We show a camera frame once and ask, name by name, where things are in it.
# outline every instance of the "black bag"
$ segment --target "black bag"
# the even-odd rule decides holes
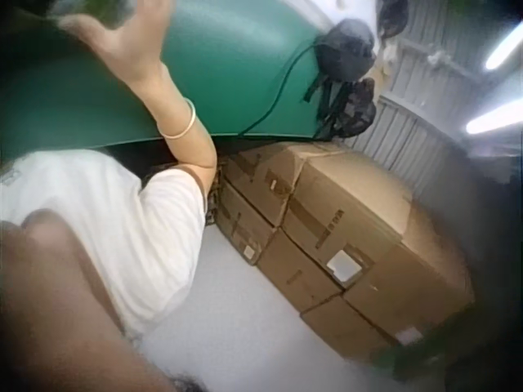
[[[317,115],[320,127],[316,137],[355,136],[372,124],[376,112],[373,104],[374,81],[358,80],[374,65],[376,56],[373,47],[374,36],[361,20],[345,19],[317,40],[315,54],[320,73],[304,97],[306,102],[310,102],[315,91],[322,89]],[[334,82],[341,83],[341,87],[331,104]],[[348,105],[357,108],[351,112],[355,117],[346,113]]]

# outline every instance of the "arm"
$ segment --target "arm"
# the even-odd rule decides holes
[[[48,391],[176,392],[123,339],[75,254],[2,222],[0,255],[0,356],[23,380]]]
[[[144,103],[160,133],[180,135],[189,125],[191,112],[160,56],[172,15],[171,0],[138,0],[136,14],[116,30],[106,29],[86,15],[66,16],[59,26],[85,42],[107,68]],[[214,144],[196,118],[179,139],[166,139],[178,162],[195,176],[204,195],[216,172]]]

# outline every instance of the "white sleeve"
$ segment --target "white sleeve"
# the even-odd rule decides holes
[[[190,285],[199,257],[205,206],[202,191],[187,172],[173,168],[151,178],[141,192],[144,229],[154,258],[179,284]]]

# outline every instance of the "black cable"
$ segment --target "black cable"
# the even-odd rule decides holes
[[[293,71],[294,67],[296,66],[297,62],[310,50],[314,47],[314,43],[312,45],[309,45],[303,51],[301,51],[296,58],[293,60],[291,65],[288,67],[287,72],[285,73],[284,79],[282,80],[281,85],[279,86],[278,93],[276,94],[275,100],[272,102],[272,105],[270,108],[266,111],[266,113],[261,116],[257,121],[253,122],[253,124],[249,125],[247,128],[245,128],[243,131],[241,131],[238,136],[244,136],[247,132],[251,131],[254,127],[262,123],[267,117],[270,116],[270,114],[275,110],[276,105],[279,102],[279,99],[281,98],[281,95],[284,92],[285,86],[287,85],[288,77],[290,76],[291,72]]]

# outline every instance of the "hand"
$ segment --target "hand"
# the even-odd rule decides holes
[[[88,45],[118,79],[134,88],[162,73],[160,55],[173,0],[138,0],[135,15],[106,29],[88,15],[61,18],[58,26]]]

